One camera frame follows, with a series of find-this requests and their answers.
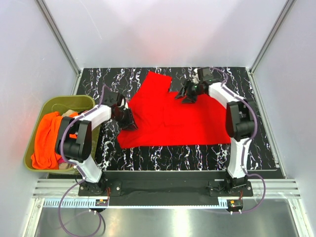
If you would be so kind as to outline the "left aluminium corner post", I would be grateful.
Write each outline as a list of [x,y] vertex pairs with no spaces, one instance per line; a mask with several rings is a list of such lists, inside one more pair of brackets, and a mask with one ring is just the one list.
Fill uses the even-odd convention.
[[81,72],[81,69],[77,65],[74,57],[72,56],[46,2],[44,0],[35,0],[40,12],[42,13],[44,19],[46,20],[51,32],[53,33],[57,43],[59,44],[61,50],[63,51],[67,61],[69,62],[72,70],[74,71],[75,75],[78,76]]

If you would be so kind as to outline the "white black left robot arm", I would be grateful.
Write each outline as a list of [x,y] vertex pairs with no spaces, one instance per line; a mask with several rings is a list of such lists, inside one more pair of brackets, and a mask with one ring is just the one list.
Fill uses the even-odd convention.
[[103,195],[108,188],[105,174],[91,155],[92,131],[110,120],[115,120],[123,131],[138,129],[126,98],[120,93],[109,92],[92,109],[74,118],[63,117],[55,143],[55,153],[82,176],[80,186],[97,196]]

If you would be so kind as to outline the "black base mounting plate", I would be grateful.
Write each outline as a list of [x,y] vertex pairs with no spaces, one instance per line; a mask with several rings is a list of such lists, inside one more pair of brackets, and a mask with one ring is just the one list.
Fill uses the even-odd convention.
[[106,171],[103,195],[94,195],[81,186],[79,196],[109,197],[110,206],[164,207],[211,206],[220,199],[253,196],[251,183],[239,196],[216,192],[223,183],[225,171]]

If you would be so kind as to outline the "aluminium frame rail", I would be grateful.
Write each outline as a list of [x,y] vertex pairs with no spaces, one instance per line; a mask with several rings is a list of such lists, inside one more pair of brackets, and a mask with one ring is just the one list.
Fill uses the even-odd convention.
[[250,179],[241,195],[218,178],[112,178],[102,196],[73,179],[40,179],[25,237],[313,237],[293,179]]

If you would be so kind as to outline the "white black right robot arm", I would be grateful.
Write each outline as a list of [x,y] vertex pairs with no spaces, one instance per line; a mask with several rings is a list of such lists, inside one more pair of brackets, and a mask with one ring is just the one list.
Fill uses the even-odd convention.
[[192,104],[197,101],[199,95],[207,94],[226,108],[225,128],[231,139],[230,162],[223,183],[212,189],[230,196],[239,196],[247,188],[248,151],[258,129],[255,103],[226,86],[228,75],[225,72],[224,80],[219,81],[213,77],[211,70],[221,71],[214,67],[195,68],[192,72],[193,78],[185,81],[175,98],[181,98],[184,104]]

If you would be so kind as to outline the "red t shirt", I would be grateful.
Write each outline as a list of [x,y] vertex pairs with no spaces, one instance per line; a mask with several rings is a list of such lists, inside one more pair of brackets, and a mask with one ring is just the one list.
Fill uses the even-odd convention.
[[171,81],[169,76],[147,74],[129,101],[138,129],[122,130],[117,136],[120,147],[230,144],[226,108],[205,94],[183,104],[169,91]]

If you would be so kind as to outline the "left orange connector board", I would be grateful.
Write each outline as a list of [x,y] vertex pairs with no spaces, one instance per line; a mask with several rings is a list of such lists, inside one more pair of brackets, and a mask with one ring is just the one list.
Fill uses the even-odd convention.
[[108,206],[109,200],[108,199],[97,199],[95,202],[96,206]]

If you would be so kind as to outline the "aluminium corner post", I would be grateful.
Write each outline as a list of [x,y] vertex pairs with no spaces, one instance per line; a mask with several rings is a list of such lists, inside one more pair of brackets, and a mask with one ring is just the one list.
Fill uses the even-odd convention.
[[77,65],[74,57],[72,56],[46,2],[44,0],[35,0],[40,12],[42,13],[44,19],[46,20],[51,32],[53,33],[57,43],[59,44],[61,50],[63,51],[67,61],[69,62],[72,70],[74,71],[75,75],[78,76],[81,72],[81,69]]
[[258,55],[256,56],[253,64],[249,68],[249,72],[251,74],[254,74],[255,71],[257,70],[260,62],[264,58],[266,52],[268,51],[269,47],[271,46],[272,42],[274,41],[276,35],[278,34],[279,30],[281,29],[283,23],[285,22],[287,16],[291,12],[294,4],[296,3],[296,0],[287,0],[279,13],[273,27],[271,28],[264,44],[262,45]]

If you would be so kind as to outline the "orange connector board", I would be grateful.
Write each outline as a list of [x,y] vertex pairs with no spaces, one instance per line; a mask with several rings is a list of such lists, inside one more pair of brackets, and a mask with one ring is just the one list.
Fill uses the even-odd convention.
[[108,206],[109,200],[108,199],[97,199],[95,202],[96,206]]
[[243,200],[236,199],[229,201],[229,207],[231,208],[237,208],[237,207],[243,207]]

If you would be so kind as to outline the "orange t shirt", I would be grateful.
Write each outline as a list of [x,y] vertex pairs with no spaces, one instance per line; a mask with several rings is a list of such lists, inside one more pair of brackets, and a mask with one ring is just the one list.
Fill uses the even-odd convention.
[[55,152],[55,144],[62,118],[59,112],[51,112],[41,119],[31,156],[34,169],[59,169],[58,160],[62,157]]

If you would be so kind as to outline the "right aluminium corner post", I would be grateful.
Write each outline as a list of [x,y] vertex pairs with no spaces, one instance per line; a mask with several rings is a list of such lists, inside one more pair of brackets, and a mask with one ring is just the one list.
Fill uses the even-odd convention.
[[279,13],[273,27],[271,28],[264,44],[262,45],[258,55],[256,56],[253,64],[249,68],[249,72],[251,74],[254,74],[255,71],[257,70],[260,62],[264,58],[266,52],[268,51],[269,47],[271,46],[272,42],[274,41],[276,35],[278,34],[279,30],[281,29],[283,23],[285,22],[287,16],[291,12],[294,4],[296,3],[296,0],[287,0]]

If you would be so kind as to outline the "right orange connector board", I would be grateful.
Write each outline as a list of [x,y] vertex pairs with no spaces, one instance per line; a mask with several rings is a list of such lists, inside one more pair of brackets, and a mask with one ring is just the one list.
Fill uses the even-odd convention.
[[231,208],[237,208],[237,207],[243,207],[243,200],[236,199],[229,201],[229,207]]

